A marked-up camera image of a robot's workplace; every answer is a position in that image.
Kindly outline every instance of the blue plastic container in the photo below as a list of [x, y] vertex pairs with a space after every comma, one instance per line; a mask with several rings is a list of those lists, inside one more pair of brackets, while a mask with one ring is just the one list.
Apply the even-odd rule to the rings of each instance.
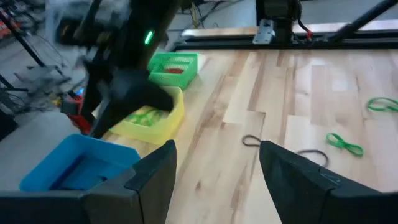
[[19, 189], [88, 190], [116, 177], [139, 159], [135, 149], [72, 134], [20, 182]]

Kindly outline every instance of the yellow plastic container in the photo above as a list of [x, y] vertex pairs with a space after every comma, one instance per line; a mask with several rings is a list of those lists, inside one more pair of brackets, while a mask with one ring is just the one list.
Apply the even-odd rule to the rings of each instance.
[[164, 86], [164, 89], [174, 97], [174, 109], [167, 118], [160, 120], [151, 127], [123, 120], [110, 131], [151, 144], [163, 144], [169, 140], [180, 126], [185, 109], [182, 90], [179, 87]]

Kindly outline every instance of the green led light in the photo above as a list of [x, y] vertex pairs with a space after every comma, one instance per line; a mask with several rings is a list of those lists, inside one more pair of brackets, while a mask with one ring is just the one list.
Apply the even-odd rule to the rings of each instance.
[[145, 38], [144, 44], [148, 45], [150, 40], [152, 40], [153, 36], [154, 36], [154, 32], [153, 31], [149, 31], [148, 34], [147, 34], [147, 37]]

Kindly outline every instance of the wooden table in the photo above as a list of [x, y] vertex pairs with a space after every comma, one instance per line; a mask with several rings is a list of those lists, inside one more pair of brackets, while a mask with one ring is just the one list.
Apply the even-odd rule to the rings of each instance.
[[[314, 32], [341, 24], [315, 24]], [[398, 28], [398, 21], [366, 29]], [[188, 30], [185, 35], [252, 34], [255, 28]], [[319, 149], [329, 169], [382, 192], [398, 190], [398, 115], [366, 109], [368, 99], [398, 99], [398, 50], [206, 50], [185, 91], [185, 121], [175, 136], [177, 181], [167, 223], [280, 223], [253, 134], [298, 151]], [[362, 158], [325, 142], [329, 132], [364, 148]], [[109, 134], [138, 149], [157, 146]], [[309, 159], [322, 163], [322, 158]]]

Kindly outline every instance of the green plastic basket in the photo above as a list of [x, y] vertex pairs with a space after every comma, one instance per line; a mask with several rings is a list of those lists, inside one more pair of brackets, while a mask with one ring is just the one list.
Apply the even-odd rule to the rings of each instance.
[[[165, 72], [166, 69], [179, 68], [181, 74]], [[183, 53], [159, 53], [148, 64], [149, 80], [164, 86], [177, 86], [185, 90], [198, 73], [198, 55]]]

